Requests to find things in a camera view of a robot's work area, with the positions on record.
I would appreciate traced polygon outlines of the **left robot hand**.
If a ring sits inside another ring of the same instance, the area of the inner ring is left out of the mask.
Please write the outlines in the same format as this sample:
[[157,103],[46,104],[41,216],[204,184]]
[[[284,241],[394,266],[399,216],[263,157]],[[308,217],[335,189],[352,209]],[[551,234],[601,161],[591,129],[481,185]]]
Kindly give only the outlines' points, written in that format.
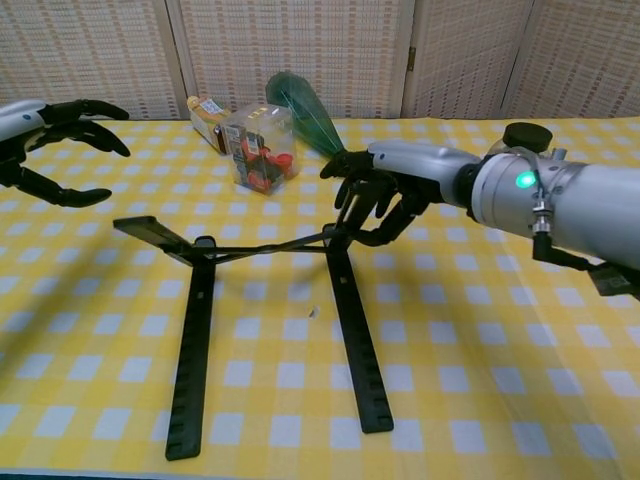
[[63,140],[82,142],[102,152],[128,157],[128,147],[109,129],[92,121],[93,116],[127,120],[129,113],[111,103],[92,99],[55,104],[21,100],[3,106],[1,185],[61,207],[85,208],[107,200],[111,196],[108,189],[64,188],[23,165],[29,152]]

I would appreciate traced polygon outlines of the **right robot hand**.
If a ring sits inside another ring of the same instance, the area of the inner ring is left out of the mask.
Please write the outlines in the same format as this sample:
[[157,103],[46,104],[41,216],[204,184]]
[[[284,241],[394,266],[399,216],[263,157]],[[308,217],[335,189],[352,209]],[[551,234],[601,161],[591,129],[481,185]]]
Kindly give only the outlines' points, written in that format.
[[480,163],[480,157],[452,147],[387,140],[364,151],[341,150],[320,176],[343,180],[336,208],[356,199],[336,228],[351,241],[377,247],[396,240],[432,203],[463,207],[464,176]]

